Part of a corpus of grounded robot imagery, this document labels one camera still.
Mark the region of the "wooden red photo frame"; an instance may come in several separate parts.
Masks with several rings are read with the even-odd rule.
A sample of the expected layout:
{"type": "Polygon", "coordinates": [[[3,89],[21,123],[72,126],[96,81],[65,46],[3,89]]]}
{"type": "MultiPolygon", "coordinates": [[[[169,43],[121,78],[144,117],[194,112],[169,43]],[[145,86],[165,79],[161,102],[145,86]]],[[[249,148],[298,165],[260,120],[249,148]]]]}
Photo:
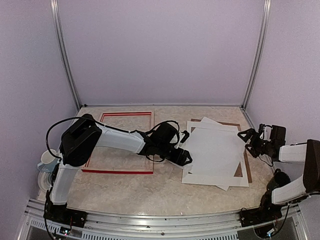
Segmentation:
{"type": "MultiPolygon", "coordinates": [[[[150,110],[103,112],[99,121],[118,129],[141,132],[149,131],[155,124],[154,113],[150,110]]],[[[148,175],[154,172],[154,162],[128,151],[96,147],[81,170],[86,173],[148,175]]]]}

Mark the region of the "clear acrylic sheet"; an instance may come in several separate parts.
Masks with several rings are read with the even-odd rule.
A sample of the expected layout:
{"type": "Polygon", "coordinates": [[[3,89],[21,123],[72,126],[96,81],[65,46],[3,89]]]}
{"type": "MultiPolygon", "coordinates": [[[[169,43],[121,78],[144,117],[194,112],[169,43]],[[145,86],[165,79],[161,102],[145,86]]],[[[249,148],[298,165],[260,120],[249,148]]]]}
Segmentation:
{"type": "Polygon", "coordinates": [[[232,125],[197,122],[185,143],[192,158],[189,173],[212,177],[233,177],[243,158],[244,142],[232,125]]]}

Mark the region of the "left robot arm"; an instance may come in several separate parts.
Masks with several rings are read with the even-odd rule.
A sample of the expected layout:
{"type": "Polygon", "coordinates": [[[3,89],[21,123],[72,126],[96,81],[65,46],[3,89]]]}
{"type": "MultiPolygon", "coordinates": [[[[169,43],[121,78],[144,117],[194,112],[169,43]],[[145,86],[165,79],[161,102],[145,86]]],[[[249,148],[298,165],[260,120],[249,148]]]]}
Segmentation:
{"type": "Polygon", "coordinates": [[[190,134],[174,121],[166,120],[151,130],[123,130],[106,125],[91,114],[72,117],[74,123],[62,134],[59,152],[49,154],[57,160],[51,177],[50,189],[45,195],[44,219],[71,226],[83,226],[87,213],[67,207],[67,199],[79,168],[88,162],[96,147],[118,149],[145,156],[160,157],[177,166],[192,163],[190,152],[180,147],[190,134]]]}

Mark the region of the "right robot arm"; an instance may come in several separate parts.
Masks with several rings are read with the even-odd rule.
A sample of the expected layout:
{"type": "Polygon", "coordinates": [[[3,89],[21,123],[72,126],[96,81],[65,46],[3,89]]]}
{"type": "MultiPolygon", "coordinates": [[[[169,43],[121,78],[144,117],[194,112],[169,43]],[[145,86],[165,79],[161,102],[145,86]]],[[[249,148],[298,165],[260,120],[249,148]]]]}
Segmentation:
{"type": "Polygon", "coordinates": [[[274,168],[259,206],[240,210],[244,227],[280,219],[284,207],[320,193],[319,140],[287,144],[286,133],[284,126],[260,124],[237,134],[252,157],[267,156],[274,168]]]}

